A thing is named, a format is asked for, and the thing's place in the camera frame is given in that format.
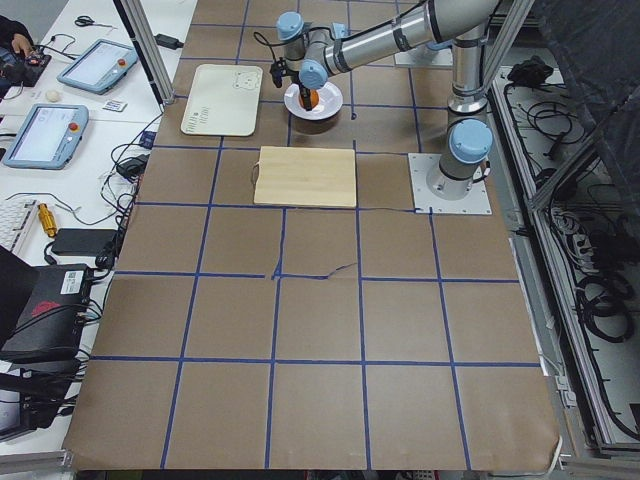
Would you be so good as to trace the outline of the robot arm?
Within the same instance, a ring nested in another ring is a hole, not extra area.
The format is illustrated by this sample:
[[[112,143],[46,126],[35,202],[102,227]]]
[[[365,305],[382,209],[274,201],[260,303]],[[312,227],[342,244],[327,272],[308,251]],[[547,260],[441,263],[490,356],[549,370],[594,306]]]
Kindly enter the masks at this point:
[[[476,1],[304,1],[293,21],[276,24],[278,47],[292,71],[311,58],[316,75],[346,85],[350,96],[326,119],[293,115],[290,144],[305,148],[352,148],[363,155],[441,153],[447,118],[480,115],[479,67],[484,31],[464,34],[452,21],[468,21]],[[403,67],[393,26],[418,29],[406,38],[414,51],[431,40],[451,41],[452,67]]]

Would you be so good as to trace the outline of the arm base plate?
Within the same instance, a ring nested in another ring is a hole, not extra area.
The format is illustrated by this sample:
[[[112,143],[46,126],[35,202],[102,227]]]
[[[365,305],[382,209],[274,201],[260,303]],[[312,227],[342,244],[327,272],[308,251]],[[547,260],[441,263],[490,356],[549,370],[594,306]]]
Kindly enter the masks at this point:
[[[451,70],[453,65],[452,41],[427,43],[406,52],[396,53],[396,67]]]
[[[453,180],[440,171],[440,154],[410,153],[414,210],[421,214],[491,215],[487,185],[478,166],[471,179]]]

